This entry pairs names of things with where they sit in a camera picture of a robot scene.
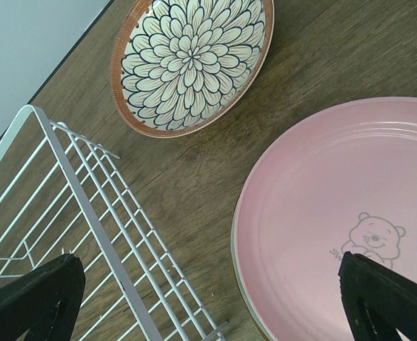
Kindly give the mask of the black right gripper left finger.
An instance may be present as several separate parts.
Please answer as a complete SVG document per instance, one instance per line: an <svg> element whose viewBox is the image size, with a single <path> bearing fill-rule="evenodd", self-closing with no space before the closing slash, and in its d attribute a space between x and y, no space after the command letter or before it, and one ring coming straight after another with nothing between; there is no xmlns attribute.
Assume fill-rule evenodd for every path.
<svg viewBox="0 0 417 341"><path fill-rule="evenodd" d="M0 288L0 340L69 340L85 290L82 262L63 254Z"/></svg>

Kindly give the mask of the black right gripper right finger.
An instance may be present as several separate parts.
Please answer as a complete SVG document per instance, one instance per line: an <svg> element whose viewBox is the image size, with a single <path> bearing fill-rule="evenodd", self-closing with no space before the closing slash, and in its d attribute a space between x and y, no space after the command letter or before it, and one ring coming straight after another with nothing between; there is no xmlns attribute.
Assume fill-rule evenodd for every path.
<svg viewBox="0 0 417 341"><path fill-rule="evenodd" d="M342 305L355 340L417 340L417 283L361 255L346 252Z"/></svg>

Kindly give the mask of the pink round plate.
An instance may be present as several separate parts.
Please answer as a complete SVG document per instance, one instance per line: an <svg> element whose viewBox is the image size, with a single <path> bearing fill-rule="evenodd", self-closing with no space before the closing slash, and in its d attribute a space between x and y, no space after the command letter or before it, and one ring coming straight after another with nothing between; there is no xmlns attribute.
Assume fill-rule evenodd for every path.
<svg viewBox="0 0 417 341"><path fill-rule="evenodd" d="M272 340L351 340L346 251L417 283L417 98L340 104L282 134L239 196L235 249Z"/></svg>

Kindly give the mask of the floral plate with orange rim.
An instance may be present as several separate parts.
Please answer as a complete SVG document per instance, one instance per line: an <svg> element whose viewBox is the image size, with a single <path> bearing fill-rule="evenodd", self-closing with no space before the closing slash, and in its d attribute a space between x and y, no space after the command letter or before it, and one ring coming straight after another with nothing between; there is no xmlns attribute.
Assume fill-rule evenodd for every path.
<svg viewBox="0 0 417 341"><path fill-rule="evenodd" d="M136 1L111 59L119 115L159 139L213 123L258 75L274 14L272 1Z"/></svg>

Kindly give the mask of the teal plate with flower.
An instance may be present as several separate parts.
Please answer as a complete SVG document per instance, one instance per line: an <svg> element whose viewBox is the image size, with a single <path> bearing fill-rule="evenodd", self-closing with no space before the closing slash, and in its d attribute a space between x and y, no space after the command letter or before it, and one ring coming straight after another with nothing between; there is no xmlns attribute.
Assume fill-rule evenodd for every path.
<svg viewBox="0 0 417 341"><path fill-rule="evenodd" d="M243 304L246 306L248 310L248 314L251 317L251 319L254 321L254 325L257 328L257 330L261 333L261 336L267 340L271 341L273 338L270 336L266 328L262 325L260 319L254 312L253 307L251 306L251 303L249 302L249 299L247 298L247 293L244 290L244 286L242 284L241 278L240 278L240 271L239 267L237 266L237 256L236 256L236 249L235 249L235 222L236 222L236 214L237 214L237 208L239 205L239 201L235 203L234 211L232 215L232 226L230 230L230 253L232 257L232 268L234 273L234 278L237 284L237 288L240 292Z"/></svg>

